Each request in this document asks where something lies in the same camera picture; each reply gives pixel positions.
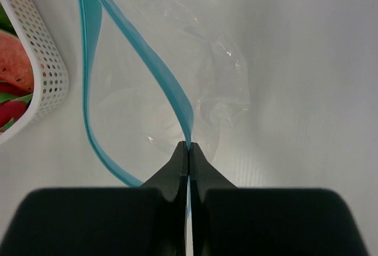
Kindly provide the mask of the red dragon fruit toy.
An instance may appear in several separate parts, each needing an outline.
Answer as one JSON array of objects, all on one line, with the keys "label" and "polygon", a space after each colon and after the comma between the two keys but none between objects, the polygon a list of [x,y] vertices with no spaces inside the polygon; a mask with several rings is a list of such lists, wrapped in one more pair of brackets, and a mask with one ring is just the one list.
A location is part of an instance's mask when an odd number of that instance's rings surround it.
[{"label": "red dragon fruit toy", "polygon": [[24,115],[31,99],[32,93],[1,80],[1,134]]}]

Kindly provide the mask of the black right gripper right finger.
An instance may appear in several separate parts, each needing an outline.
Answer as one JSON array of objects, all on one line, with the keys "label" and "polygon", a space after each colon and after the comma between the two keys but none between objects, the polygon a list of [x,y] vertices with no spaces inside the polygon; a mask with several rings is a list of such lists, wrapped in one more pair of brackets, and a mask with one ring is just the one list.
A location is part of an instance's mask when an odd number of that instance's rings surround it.
[{"label": "black right gripper right finger", "polygon": [[339,194],[239,188],[193,143],[188,154],[195,255],[367,255]]}]

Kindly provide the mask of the red watermelon slice toy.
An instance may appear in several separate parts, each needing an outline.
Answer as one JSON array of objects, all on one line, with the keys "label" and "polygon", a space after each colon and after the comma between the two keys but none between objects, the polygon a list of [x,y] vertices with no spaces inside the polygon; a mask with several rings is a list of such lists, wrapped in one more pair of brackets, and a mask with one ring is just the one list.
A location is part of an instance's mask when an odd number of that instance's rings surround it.
[{"label": "red watermelon slice toy", "polygon": [[21,41],[4,30],[1,30],[1,80],[27,93],[34,91],[30,59]]}]

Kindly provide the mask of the white perforated plastic basket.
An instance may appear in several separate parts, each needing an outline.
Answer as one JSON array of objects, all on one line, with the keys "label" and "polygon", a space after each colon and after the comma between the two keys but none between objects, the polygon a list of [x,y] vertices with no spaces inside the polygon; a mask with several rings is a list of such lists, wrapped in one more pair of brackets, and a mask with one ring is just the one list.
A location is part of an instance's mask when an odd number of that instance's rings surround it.
[{"label": "white perforated plastic basket", "polygon": [[34,94],[29,108],[1,134],[1,143],[4,143],[60,105],[69,89],[69,74],[33,1],[1,0],[1,5],[25,48],[34,76]]}]

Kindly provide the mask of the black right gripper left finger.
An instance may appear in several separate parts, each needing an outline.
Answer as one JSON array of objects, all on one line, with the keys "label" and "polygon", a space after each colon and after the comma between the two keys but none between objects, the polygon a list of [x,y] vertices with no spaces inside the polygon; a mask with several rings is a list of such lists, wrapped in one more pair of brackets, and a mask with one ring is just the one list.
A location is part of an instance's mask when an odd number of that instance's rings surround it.
[{"label": "black right gripper left finger", "polygon": [[45,188],[17,211],[18,255],[184,255],[188,152],[137,188]]}]

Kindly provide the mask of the clear zip bag blue zipper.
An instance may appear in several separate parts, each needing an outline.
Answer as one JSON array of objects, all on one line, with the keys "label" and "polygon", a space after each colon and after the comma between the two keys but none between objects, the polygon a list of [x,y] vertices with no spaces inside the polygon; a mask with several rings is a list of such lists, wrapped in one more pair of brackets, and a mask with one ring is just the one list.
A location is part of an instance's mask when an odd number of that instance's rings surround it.
[{"label": "clear zip bag blue zipper", "polygon": [[247,63],[207,0],[78,0],[83,118],[104,167],[139,187],[178,142],[213,160],[250,107]]}]

